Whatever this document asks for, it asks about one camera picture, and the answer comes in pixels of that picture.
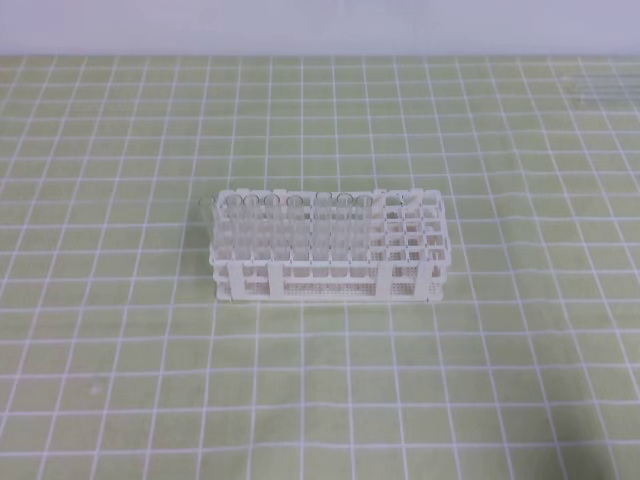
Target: white background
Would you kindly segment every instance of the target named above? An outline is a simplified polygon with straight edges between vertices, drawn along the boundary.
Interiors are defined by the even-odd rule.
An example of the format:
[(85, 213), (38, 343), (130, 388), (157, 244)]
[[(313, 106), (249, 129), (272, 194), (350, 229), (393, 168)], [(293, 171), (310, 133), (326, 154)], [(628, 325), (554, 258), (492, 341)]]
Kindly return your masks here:
[(0, 54), (633, 54), (639, 17), (638, 0), (0, 0)]

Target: tabletop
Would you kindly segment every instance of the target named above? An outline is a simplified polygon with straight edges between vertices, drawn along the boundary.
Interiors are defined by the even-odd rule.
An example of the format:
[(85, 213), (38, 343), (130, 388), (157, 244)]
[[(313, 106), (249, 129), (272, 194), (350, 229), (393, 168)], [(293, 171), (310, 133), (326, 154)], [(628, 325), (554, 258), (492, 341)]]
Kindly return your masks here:
[[(637, 58), (0, 57), (0, 477), (636, 479)], [(215, 301), (197, 200), (436, 189), (435, 304)]]

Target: white test tube rack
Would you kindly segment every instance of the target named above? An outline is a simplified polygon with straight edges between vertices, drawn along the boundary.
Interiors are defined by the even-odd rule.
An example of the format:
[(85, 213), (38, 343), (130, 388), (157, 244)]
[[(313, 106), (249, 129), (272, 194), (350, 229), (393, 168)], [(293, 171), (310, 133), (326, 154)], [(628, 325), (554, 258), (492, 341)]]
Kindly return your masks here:
[[(451, 244), (440, 192), (422, 189), (331, 192), (329, 222), (326, 205), (321, 207), (320, 218), (316, 207), (316, 196), (326, 193), (238, 189), (222, 191), (217, 199), (201, 200), (212, 240), (209, 262), (218, 299), (357, 302), (442, 299), (447, 268), (451, 265)], [(342, 193), (354, 200), (348, 210), (347, 225), (337, 223), (345, 221), (344, 205), (341, 207), (337, 200)], [(276, 207), (273, 195), (279, 199)], [(254, 204), (254, 196), (260, 199), (257, 213), (255, 208), (241, 209), (244, 213), (238, 215), (237, 207), (229, 208), (237, 204), (238, 197), (250, 197)], [(287, 206), (291, 197), (295, 198), (289, 204), (298, 205), (297, 218)], [(303, 216), (299, 215), (300, 198)], [(358, 200), (370, 203), (370, 207), (358, 210)], [(326, 232), (327, 223), (330, 233)], [(333, 232), (338, 235), (347, 232), (347, 239), (332, 238)], [(323, 242), (321, 248), (314, 250), (314, 241)], [(328, 257), (325, 244), (329, 245)], [(338, 258), (334, 258), (331, 245), (337, 244), (341, 248)], [(322, 252), (322, 258), (314, 258), (314, 251)]]

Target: glass test tube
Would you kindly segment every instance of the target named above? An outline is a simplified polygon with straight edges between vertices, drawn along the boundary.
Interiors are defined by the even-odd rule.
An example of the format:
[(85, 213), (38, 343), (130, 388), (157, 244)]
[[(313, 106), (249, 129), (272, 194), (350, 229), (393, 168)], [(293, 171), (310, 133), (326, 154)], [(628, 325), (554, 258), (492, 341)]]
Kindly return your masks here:
[(372, 205), (373, 199), (369, 195), (360, 195), (356, 198), (355, 220), (351, 237), (351, 258), (356, 261), (367, 260)]
[(250, 238), (244, 231), (244, 208), (242, 197), (233, 193), (225, 199), (227, 215), (231, 222), (231, 241), (234, 254), (237, 260), (248, 260), (251, 258)]
[(309, 228), (304, 219), (304, 201), (299, 195), (287, 198), (287, 218), (295, 261), (309, 260)]
[(200, 213), (209, 234), (209, 241), (217, 258), (228, 260), (231, 258), (231, 235), (228, 231), (229, 223), (222, 221), (216, 205), (215, 197), (203, 197), (198, 201)]
[(331, 258), (347, 261), (349, 250), (349, 227), (353, 197), (349, 193), (341, 193), (336, 199), (336, 221), (331, 232)]
[(267, 216), (269, 243), (276, 260), (289, 260), (289, 245), (282, 222), (282, 208), (280, 197), (274, 193), (264, 198), (265, 212)]
[(243, 233), (248, 237), (251, 254), (255, 259), (264, 259), (264, 251), (268, 245), (264, 245), (264, 236), (260, 234), (260, 222), (262, 221), (262, 209), (260, 197), (255, 194), (244, 197), (244, 229)]
[(215, 238), (215, 228), (218, 227), (218, 209), (216, 208), (216, 199), (213, 197), (202, 197), (198, 200), (198, 208), (204, 221), (205, 228), (209, 234), (209, 241), (213, 243)]
[(314, 202), (313, 259), (329, 260), (331, 235), (331, 192), (318, 192)]

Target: test tube rack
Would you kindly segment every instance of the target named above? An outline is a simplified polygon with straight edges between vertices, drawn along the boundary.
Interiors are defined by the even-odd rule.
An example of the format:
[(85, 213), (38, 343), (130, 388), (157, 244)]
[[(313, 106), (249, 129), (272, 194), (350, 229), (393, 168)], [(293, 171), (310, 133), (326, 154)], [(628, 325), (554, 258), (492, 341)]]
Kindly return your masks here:
[[(200, 201), (211, 238), (209, 262), (218, 299), (442, 299), (451, 244), (439, 191), (331, 192), (328, 210), (326, 205), (322, 207), (328, 219), (321, 218), (319, 195), (238, 189)], [(274, 196), (276, 205), (271, 200)], [(294, 202), (289, 201), (292, 197), (297, 197)], [(248, 198), (252, 208), (246, 205)], [(348, 201), (339, 204), (338, 198), (351, 198), (363, 205), (358, 207), (355, 201), (350, 206)], [(287, 203), (300, 205), (297, 220)], [(345, 239), (334, 238), (345, 232), (346, 252)], [(316, 244), (327, 238), (325, 256), (324, 251), (318, 253)], [(360, 250), (362, 239), (364, 250)]]

